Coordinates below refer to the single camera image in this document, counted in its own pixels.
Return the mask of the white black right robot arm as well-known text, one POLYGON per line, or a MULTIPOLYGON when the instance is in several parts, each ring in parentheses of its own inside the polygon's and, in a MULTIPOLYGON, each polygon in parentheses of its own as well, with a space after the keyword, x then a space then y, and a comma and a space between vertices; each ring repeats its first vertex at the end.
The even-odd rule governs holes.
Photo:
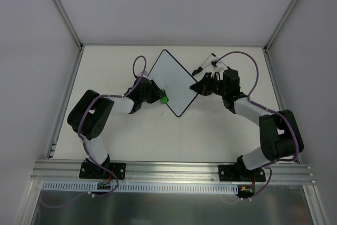
POLYGON ((221 96, 226 109, 259 127, 259 147, 238 157, 232 166, 220 173, 221 180, 251 181, 259 169, 278 161, 296 160, 304 150, 293 112, 271 110, 250 100, 241 91, 238 71, 226 69, 221 79, 205 73, 190 89, 202 96, 221 96))

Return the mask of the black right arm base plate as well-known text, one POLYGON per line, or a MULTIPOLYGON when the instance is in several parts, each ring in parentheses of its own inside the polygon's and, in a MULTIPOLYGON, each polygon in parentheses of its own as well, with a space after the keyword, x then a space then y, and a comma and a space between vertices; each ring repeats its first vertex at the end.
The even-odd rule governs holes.
POLYGON ((235 164, 221 164, 218 167, 219 180, 221 182, 265 182, 266 177, 262 168, 247 170, 239 168, 235 164))

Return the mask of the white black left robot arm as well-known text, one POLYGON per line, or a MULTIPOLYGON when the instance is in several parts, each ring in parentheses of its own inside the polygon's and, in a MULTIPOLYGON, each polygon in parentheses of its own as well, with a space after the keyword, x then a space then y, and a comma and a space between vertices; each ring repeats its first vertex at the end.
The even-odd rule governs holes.
POLYGON ((143 103, 168 102, 164 89, 153 80, 138 77, 122 95, 100 95, 87 90, 68 115, 67 123, 77 133, 86 159, 81 164, 81 179, 107 179, 114 172, 101 134, 112 114, 133 114, 143 103))

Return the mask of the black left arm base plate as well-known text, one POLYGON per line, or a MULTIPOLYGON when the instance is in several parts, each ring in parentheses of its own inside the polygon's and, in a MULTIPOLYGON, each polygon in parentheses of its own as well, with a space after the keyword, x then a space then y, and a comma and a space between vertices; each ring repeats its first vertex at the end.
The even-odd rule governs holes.
MULTIPOLYGON (((119 180, 124 180, 126 163, 105 161, 102 165, 107 170, 112 171, 119 180)), ((79 178, 80 179, 107 179, 111 174, 86 159, 82 162, 79 178)))

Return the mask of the green bone-shaped eraser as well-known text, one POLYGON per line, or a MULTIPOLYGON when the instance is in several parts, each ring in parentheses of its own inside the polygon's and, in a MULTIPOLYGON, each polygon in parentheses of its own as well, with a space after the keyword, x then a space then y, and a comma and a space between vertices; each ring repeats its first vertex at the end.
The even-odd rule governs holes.
POLYGON ((168 97, 164 89, 161 89, 160 102, 166 104, 168 102, 168 97))

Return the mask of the small black-framed whiteboard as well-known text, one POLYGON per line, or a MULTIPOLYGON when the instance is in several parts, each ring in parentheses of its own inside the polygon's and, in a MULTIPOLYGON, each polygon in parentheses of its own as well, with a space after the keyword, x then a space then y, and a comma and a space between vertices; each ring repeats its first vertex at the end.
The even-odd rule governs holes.
POLYGON ((197 93, 190 89, 196 79, 166 49, 155 61, 148 78, 165 91, 168 98, 166 104, 177 117, 182 116, 197 97, 197 93))

